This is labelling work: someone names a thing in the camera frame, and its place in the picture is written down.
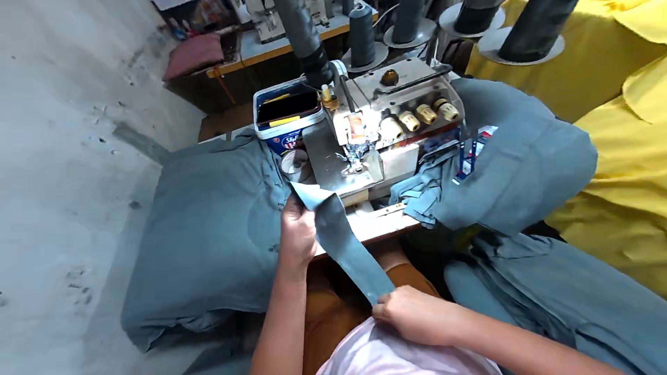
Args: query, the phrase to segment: pink cushion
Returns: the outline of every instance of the pink cushion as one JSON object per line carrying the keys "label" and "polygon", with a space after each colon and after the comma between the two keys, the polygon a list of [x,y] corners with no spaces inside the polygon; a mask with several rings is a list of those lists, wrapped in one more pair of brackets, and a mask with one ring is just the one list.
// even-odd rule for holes
{"label": "pink cushion", "polygon": [[197,71],[198,69],[223,61],[220,35],[216,33],[192,37],[169,54],[169,66],[163,81],[169,81]]}

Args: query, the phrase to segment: concrete floor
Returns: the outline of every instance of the concrete floor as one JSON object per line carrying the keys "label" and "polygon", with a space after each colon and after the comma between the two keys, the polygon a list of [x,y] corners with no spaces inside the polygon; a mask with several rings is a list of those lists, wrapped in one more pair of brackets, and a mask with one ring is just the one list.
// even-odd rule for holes
{"label": "concrete floor", "polygon": [[212,344],[140,353],[119,323],[161,166],[203,113],[163,88],[148,1],[0,5],[0,373],[182,374]]}

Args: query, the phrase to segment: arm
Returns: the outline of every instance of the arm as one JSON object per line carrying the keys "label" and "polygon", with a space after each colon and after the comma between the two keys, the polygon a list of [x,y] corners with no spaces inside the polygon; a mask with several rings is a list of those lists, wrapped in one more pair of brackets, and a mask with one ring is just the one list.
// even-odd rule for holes
{"label": "arm", "polygon": [[408,340],[465,347],[517,375],[622,374],[565,345],[409,286],[382,296],[373,317],[392,324]]}
{"label": "arm", "polygon": [[303,372],[305,275],[316,246],[315,214],[290,197],[282,213],[278,269],[251,375]]}

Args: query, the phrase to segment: pile of grey fabric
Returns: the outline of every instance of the pile of grey fabric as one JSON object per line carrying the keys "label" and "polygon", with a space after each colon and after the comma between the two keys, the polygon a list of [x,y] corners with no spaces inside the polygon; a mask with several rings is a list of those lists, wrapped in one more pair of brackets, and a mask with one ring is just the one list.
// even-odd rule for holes
{"label": "pile of grey fabric", "polygon": [[477,235],[444,272],[454,300],[626,374],[667,374],[667,301],[574,246]]}
{"label": "pile of grey fabric", "polygon": [[418,173],[392,186],[390,204],[428,228],[475,223],[512,235],[544,219],[593,178],[598,154],[585,131],[556,119],[538,99],[504,83],[455,79],[466,121],[498,130],[477,158],[475,172],[452,181],[458,153],[431,151]]}
{"label": "pile of grey fabric", "polygon": [[173,155],[162,171],[121,325],[141,350],[174,326],[208,331],[231,310],[264,312],[291,193],[254,134]]}

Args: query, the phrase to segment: grey thread spool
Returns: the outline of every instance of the grey thread spool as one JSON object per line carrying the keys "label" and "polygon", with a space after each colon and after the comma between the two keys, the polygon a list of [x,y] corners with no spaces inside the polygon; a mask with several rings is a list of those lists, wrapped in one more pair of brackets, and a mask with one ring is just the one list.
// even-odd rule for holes
{"label": "grey thread spool", "polygon": [[394,43],[404,44],[415,40],[424,6],[424,0],[400,0],[392,35]]}
{"label": "grey thread spool", "polygon": [[350,12],[350,49],[353,67],[368,65],[375,59],[373,36],[371,7],[357,4]]}
{"label": "grey thread spool", "polygon": [[502,0],[464,0],[454,22],[461,34],[477,34],[489,28]]}
{"label": "grey thread spool", "polygon": [[341,0],[343,4],[343,15],[350,15],[352,8],[354,8],[354,0]]}
{"label": "grey thread spool", "polygon": [[498,51],[498,57],[516,63],[547,56],[578,0],[530,0]]}

